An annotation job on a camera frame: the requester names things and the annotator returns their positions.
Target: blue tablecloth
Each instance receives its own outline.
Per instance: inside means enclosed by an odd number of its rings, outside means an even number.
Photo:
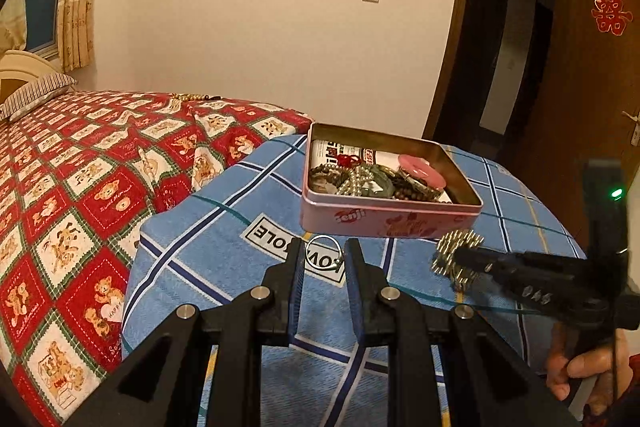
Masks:
[[[292,235],[310,237],[299,224],[305,141],[305,136],[290,136],[266,142],[173,210],[143,225],[126,295],[124,353],[180,304],[207,309],[257,285],[265,269],[281,261]],[[485,246],[584,256],[551,212],[504,168],[446,149],[484,201],[474,229],[484,236]],[[337,239],[344,243],[345,238]],[[365,260],[383,267],[391,284],[425,304],[448,309],[456,295],[449,280],[431,272],[435,243],[361,240]],[[333,257],[328,250],[319,256]],[[542,371],[550,342],[548,318],[521,311],[485,277],[464,301],[482,310],[530,366]],[[289,349],[263,350],[262,425],[385,426],[386,356],[386,348],[357,344],[344,274],[327,276],[308,267],[295,343]],[[434,359],[446,411],[435,351]],[[212,369],[213,363],[202,401],[203,424]]]

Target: silver screw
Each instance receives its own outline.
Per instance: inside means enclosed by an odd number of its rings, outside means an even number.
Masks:
[[[461,319],[470,319],[474,316],[474,309],[466,304],[456,306],[456,315]]]
[[[380,290],[380,295],[387,301],[395,301],[400,296],[400,290],[393,286],[385,286]]]
[[[254,299],[258,299],[261,301],[262,299],[266,299],[271,294],[271,290],[267,288],[267,286],[256,286],[251,290],[251,296]]]
[[[181,319],[190,319],[195,313],[196,308],[193,304],[183,304],[182,306],[178,306],[178,309],[175,311],[175,314]]]

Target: patterned blanket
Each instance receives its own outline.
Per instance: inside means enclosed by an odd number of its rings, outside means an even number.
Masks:
[[[68,418],[122,359],[145,219],[309,124],[265,103],[102,91],[0,126],[0,360],[43,425]]]
[[[143,225],[127,288],[124,353],[180,304],[208,309],[228,303],[259,283],[268,266],[285,258],[291,237],[311,237],[299,225],[305,140],[270,140],[203,190]],[[582,256],[558,220],[502,167],[454,148],[449,153],[484,201],[474,226],[484,245]],[[344,243],[346,238],[337,239]],[[365,260],[382,267],[392,285],[445,309],[460,301],[472,304],[532,368],[542,370],[550,344],[548,318],[521,309],[489,279],[479,279],[465,296],[456,295],[449,280],[431,272],[435,241],[363,238],[361,245]],[[312,254],[322,265],[327,263],[322,258],[334,258],[335,250],[314,247]],[[357,344],[344,270],[316,272],[307,265],[293,345],[264,347],[262,353],[262,425],[386,425],[386,349]],[[204,396],[215,356],[214,350]],[[434,358],[446,414],[436,352]],[[206,407],[203,399],[202,424]]]

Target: headboard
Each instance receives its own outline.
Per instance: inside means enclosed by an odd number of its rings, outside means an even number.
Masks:
[[[47,73],[60,73],[44,58],[30,52],[9,50],[0,58],[0,103],[27,82]]]

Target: striped pillow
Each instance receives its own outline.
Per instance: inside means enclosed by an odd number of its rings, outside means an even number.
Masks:
[[[53,97],[63,94],[69,86],[75,86],[78,81],[66,74],[43,74],[35,82],[29,82],[14,91],[2,104],[2,115],[9,121],[20,120]]]

